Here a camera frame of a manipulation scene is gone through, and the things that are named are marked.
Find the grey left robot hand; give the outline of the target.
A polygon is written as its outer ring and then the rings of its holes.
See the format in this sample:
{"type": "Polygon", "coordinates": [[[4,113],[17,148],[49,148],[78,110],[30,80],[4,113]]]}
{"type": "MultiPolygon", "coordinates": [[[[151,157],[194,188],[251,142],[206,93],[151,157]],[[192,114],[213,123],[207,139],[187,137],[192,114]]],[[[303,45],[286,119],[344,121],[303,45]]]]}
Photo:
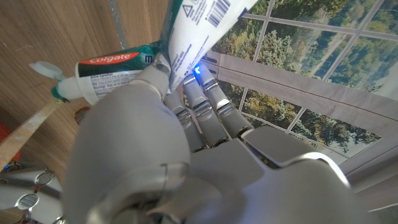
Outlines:
{"type": "Polygon", "coordinates": [[[62,202],[68,223],[376,223],[336,163],[298,139],[232,113],[200,112],[216,141],[191,151],[164,105],[158,55],[89,110],[62,202]]]}

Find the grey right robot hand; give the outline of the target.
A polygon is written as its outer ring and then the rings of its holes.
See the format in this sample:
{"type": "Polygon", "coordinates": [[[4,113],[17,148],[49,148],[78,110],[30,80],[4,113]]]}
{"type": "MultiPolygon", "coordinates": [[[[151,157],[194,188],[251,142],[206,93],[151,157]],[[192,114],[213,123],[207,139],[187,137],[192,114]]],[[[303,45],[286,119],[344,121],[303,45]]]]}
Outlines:
{"type": "Polygon", "coordinates": [[[10,162],[1,171],[1,210],[23,212],[21,223],[66,223],[55,172],[47,166],[10,162]]]}

